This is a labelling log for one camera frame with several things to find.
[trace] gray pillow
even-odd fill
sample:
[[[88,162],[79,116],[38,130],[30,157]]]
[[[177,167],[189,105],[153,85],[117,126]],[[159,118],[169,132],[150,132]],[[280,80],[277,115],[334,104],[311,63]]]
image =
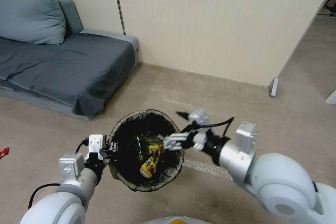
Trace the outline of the gray pillow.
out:
[[[0,36],[34,44],[64,41],[65,18],[57,0],[0,0]]]

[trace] red wrapper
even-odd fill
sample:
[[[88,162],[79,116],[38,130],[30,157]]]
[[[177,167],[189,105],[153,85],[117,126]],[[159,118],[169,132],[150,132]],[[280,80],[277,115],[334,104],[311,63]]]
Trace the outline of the red wrapper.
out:
[[[3,149],[2,151],[0,151],[0,159],[3,157],[3,156],[6,156],[8,155],[9,153],[9,147]]]

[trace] gray sofa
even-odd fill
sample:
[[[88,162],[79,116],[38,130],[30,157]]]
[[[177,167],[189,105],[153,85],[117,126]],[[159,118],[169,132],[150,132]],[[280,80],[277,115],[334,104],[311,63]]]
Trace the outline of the gray sofa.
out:
[[[136,67],[139,44],[131,36],[83,29],[73,1],[58,2],[66,21],[62,44],[0,37],[1,53],[9,55],[0,66],[0,95],[90,121]]]

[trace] trash bag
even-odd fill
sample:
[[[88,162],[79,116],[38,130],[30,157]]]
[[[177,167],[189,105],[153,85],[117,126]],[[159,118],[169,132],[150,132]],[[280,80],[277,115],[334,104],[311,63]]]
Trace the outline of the trash bag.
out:
[[[162,149],[156,172],[151,178],[144,177],[140,168],[150,157],[149,146],[161,145],[162,137],[179,132],[166,114],[155,109],[141,110],[125,116],[110,134],[110,142],[117,143],[116,158],[109,163],[112,176],[132,191],[156,191],[167,185],[180,173],[184,151]]]

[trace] beige carpet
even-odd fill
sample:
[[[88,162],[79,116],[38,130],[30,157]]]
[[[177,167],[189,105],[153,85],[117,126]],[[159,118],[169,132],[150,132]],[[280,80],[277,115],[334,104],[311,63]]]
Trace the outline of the beige carpet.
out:
[[[106,109],[91,122],[0,97],[0,222],[18,223],[33,190],[59,182],[58,159],[92,133],[109,134],[126,114],[148,108],[167,113],[208,109],[212,123],[235,116],[228,136],[243,121],[257,124],[257,155],[279,152],[299,161],[312,179],[336,187],[336,106],[325,99],[336,89],[336,21],[316,20],[280,76],[278,95],[232,80],[140,64]],[[187,158],[211,164],[193,150]],[[44,189],[37,199],[54,191]],[[228,178],[184,167],[172,183],[152,193],[132,192],[106,169],[90,201],[86,223],[130,223],[169,215],[209,222],[285,223],[266,213]]]

